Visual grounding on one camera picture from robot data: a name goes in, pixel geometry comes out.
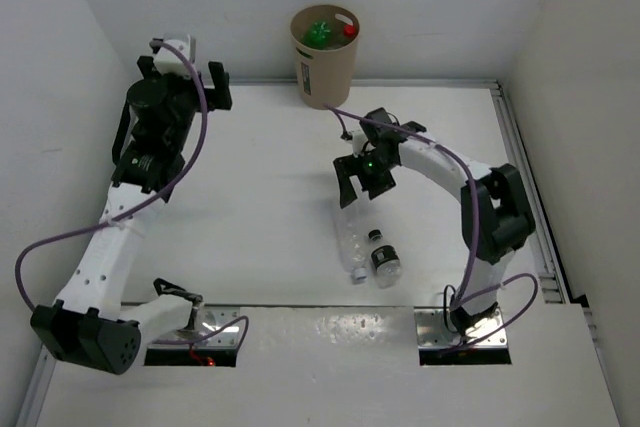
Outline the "long clear crushed bottle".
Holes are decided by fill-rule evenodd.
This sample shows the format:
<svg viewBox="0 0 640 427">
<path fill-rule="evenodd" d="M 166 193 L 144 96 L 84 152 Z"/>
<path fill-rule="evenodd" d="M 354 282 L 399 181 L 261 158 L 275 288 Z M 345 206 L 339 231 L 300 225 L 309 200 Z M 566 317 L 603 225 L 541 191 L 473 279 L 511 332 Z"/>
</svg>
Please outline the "long clear crushed bottle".
<svg viewBox="0 0 640 427">
<path fill-rule="evenodd" d="M 362 284 L 367 279 L 367 270 L 358 204 L 354 202 L 342 207 L 340 203 L 336 203 L 333 219 L 342 265 L 353 284 Z"/>
</svg>

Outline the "black cap labelled bottle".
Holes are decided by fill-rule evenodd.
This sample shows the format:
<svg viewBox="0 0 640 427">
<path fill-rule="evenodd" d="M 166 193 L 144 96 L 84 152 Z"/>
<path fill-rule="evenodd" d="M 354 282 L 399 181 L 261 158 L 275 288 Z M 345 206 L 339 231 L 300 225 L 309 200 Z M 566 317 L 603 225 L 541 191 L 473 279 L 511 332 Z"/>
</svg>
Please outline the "black cap labelled bottle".
<svg viewBox="0 0 640 427">
<path fill-rule="evenodd" d="M 393 245 L 379 229 L 371 230 L 367 235 L 369 260 L 374 278 L 379 288 L 394 286 L 401 278 L 403 268 Z"/>
</svg>

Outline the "red cap clear bottle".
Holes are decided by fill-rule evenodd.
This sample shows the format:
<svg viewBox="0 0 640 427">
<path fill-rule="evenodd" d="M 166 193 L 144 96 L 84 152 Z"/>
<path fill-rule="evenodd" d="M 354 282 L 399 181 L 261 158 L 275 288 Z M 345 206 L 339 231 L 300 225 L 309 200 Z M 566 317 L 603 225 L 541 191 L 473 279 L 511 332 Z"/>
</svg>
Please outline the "red cap clear bottle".
<svg viewBox="0 0 640 427">
<path fill-rule="evenodd" d="M 357 37 L 357 34 L 358 30 L 354 25 L 345 24 L 330 34 L 325 50 L 337 50 L 346 47 Z"/>
</svg>

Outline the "green plastic bottle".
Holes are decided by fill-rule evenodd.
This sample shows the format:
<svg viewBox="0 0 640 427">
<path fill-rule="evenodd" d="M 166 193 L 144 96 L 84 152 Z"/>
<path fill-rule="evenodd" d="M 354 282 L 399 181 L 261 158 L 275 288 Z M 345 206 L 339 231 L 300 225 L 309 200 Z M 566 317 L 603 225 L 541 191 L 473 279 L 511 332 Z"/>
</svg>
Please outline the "green plastic bottle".
<svg viewBox="0 0 640 427">
<path fill-rule="evenodd" d="M 315 50 L 324 50 L 331 40 L 332 29 L 328 22 L 314 22 L 303 36 L 302 43 Z"/>
</svg>

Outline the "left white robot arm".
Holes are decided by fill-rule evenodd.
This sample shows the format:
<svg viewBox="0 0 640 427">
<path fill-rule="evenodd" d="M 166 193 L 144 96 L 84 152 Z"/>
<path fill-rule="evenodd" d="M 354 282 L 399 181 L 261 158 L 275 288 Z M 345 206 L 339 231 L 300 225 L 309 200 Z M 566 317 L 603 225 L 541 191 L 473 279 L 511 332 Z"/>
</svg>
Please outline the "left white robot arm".
<svg viewBox="0 0 640 427">
<path fill-rule="evenodd" d="M 86 228 L 91 240 L 55 300 L 28 305 L 31 328 L 56 360 L 114 375 L 169 333 L 185 332 L 181 344 L 199 339 L 201 295 L 157 278 L 152 301 L 125 309 L 122 296 L 138 249 L 194 164 L 182 151 L 195 117 L 232 106 L 220 62 L 208 64 L 209 87 L 192 59 L 166 48 L 137 64 L 142 77 L 126 93 L 102 217 Z"/>
</svg>

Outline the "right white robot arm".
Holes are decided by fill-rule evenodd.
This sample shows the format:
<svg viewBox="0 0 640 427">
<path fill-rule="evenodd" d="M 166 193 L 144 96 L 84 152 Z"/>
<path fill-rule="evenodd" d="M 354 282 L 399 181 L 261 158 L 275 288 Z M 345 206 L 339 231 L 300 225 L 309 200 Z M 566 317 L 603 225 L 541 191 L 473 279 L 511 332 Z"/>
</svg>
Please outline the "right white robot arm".
<svg viewBox="0 0 640 427">
<path fill-rule="evenodd" d="M 507 267 L 536 229 L 519 170 L 459 154 L 427 137 L 422 124 L 401 124 L 384 108 L 357 120 L 357 130 L 342 134 L 350 154 L 333 162 L 340 207 L 349 207 L 360 193 L 374 200 L 390 191 L 395 168 L 424 176 L 459 203 L 468 257 L 445 317 L 459 335 L 466 334 L 497 309 L 498 291 L 509 282 Z"/>
</svg>

